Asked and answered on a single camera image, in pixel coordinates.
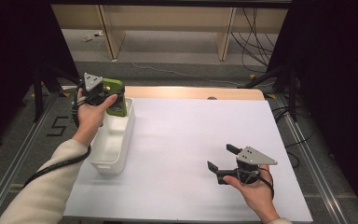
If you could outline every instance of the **gray carpet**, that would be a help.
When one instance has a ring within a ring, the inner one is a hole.
[[[111,77],[122,80],[128,86],[196,86],[196,87],[224,87],[236,88],[239,84],[246,84],[251,81],[250,74],[252,72],[244,72],[240,65],[199,65],[199,64],[161,64],[161,63],[137,63],[141,66],[152,66],[159,70],[146,68],[138,68],[131,63],[76,63],[79,74],[84,72],[96,75]],[[262,67],[253,67],[254,69],[262,70]],[[273,80],[268,80],[262,85],[259,85],[263,92],[272,92],[271,85],[266,85]],[[68,81],[61,79],[62,85],[71,85]],[[0,147],[0,180],[5,174],[7,167],[13,160],[18,148],[20,148],[23,139],[30,130],[34,119],[34,101],[32,97],[33,90],[25,96],[25,106],[16,110],[16,116],[7,125],[7,130],[1,136],[3,145]],[[280,106],[278,100],[267,98],[271,109]],[[72,94],[70,97],[60,97],[50,110],[43,129],[39,133],[34,145],[24,162],[9,194],[0,208],[0,215],[21,189],[21,185],[26,179],[31,176],[37,168],[46,161],[56,146],[70,138],[76,131],[76,126],[71,120],[70,106],[72,101]],[[324,171],[328,184],[330,185],[334,195],[337,197],[342,206],[343,213],[348,219],[349,223],[358,223],[358,199],[351,190],[348,182],[341,173],[335,161],[329,157],[328,147],[324,143],[317,126],[312,120],[310,113],[301,98],[298,97],[296,109],[296,116],[301,131],[306,137],[314,157]],[[285,120],[287,116],[281,118],[277,125],[280,130],[283,143],[288,146],[295,142],[295,138],[291,134]],[[65,126],[66,128],[54,129],[51,128],[53,124]],[[314,218],[314,223],[334,223],[330,217],[324,201],[315,186],[315,183],[310,175],[310,171],[304,162],[304,159],[299,152],[298,146],[293,145],[287,150],[294,156],[289,158],[294,166],[297,180],[303,191],[304,197],[307,201],[309,209]],[[61,223],[78,223],[78,220],[64,218]],[[103,223],[103,220],[82,220],[81,223]]]

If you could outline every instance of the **white sweater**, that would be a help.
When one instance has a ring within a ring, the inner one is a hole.
[[[51,159],[39,170],[52,164],[76,158],[87,152],[87,147],[75,140],[60,144]],[[75,184],[83,162],[62,167],[42,175],[29,183],[11,202],[0,217],[0,224],[54,224],[62,219],[66,202]],[[292,223],[279,218],[268,224]]]

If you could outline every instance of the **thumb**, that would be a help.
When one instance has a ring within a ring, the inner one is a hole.
[[[223,180],[226,181],[226,183],[228,183],[229,185],[231,185],[232,187],[236,188],[236,189],[241,189],[242,184],[240,183],[240,181],[235,178],[234,176],[231,175],[225,175],[223,177]]]
[[[105,109],[107,109],[109,106],[111,106],[111,105],[115,102],[116,99],[117,99],[117,95],[116,95],[116,94],[111,95],[111,96],[109,96],[108,98],[106,98],[106,100],[105,100],[102,104],[100,104],[100,107],[101,107],[103,110],[105,110]]]

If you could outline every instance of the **person's right hand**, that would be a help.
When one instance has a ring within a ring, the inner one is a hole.
[[[260,168],[269,171],[267,165],[260,165]],[[260,169],[260,176],[271,183],[272,178],[269,172],[263,169]],[[226,175],[223,180],[240,191],[246,203],[257,213],[263,223],[269,223],[279,218],[272,202],[271,189],[261,180],[246,185],[242,185],[237,178],[230,175]]]

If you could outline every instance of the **person's left hand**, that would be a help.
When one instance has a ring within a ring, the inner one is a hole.
[[[83,96],[83,90],[79,89],[77,99]],[[109,96],[102,104],[94,106],[89,104],[81,105],[77,110],[79,127],[72,139],[89,146],[98,128],[103,124],[105,110],[117,99],[117,95]]]

